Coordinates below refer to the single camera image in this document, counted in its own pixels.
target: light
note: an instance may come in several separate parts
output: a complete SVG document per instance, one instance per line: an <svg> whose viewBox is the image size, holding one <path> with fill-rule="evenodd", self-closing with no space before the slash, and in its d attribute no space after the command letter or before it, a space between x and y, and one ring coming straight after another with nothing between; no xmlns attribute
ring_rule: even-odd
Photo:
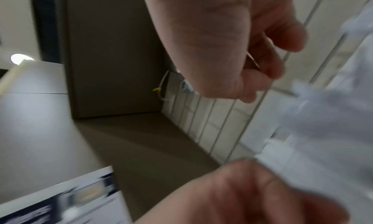
<svg viewBox="0 0 373 224"><path fill-rule="evenodd" d="M13 62L13 64L20 65L22 61L24 60L34 60L34 59L24 54L13 54L10 57L10 60Z"/></svg>

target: hand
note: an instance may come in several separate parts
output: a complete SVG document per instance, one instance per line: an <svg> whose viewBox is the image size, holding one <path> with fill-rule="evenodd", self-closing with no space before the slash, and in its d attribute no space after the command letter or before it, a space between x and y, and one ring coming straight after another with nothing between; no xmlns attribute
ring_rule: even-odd
<svg viewBox="0 0 373 224"><path fill-rule="evenodd" d="M135 224L347 224L333 202L286 186L253 161L237 161L196 179Z"/></svg>
<svg viewBox="0 0 373 224"><path fill-rule="evenodd" d="M146 0L172 61L202 96L253 102L284 73L274 45L303 49L293 0ZM246 59L247 51L259 65Z"/></svg>

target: finger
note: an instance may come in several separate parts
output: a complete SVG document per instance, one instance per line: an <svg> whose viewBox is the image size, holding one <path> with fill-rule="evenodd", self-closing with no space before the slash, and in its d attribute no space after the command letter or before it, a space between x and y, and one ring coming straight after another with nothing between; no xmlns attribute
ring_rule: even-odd
<svg viewBox="0 0 373 224"><path fill-rule="evenodd" d="M254 102L257 91L267 91L271 88L272 80L258 70L244 69L241 78L243 89L239 99L244 103Z"/></svg>
<svg viewBox="0 0 373 224"><path fill-rule="evenodd" d="M331 200L319 196L299 193L306 219L310 224L347 224L348 212Z"/></svg>
<svg viewBox="0 0 373 224"><path fill-rule="evenodd" d="M265 34L275 46L291 52L303 50L308 39L307 30L296 19L293 9L270 26Z"/></svg>
<svg viewBox="0 0 373 224"><path fill-rule="evenodd" d="M269 78L278 79L284 74L284 63L264 34L251 38L248 51Z"/></svg>
<svg viewBox="0 0 373 224"><path fill-rule="evenodd" d="M262 197L263 211L269 223L305 223L303 205L291 188L259 164L255 169L255 180Z"/></svg>

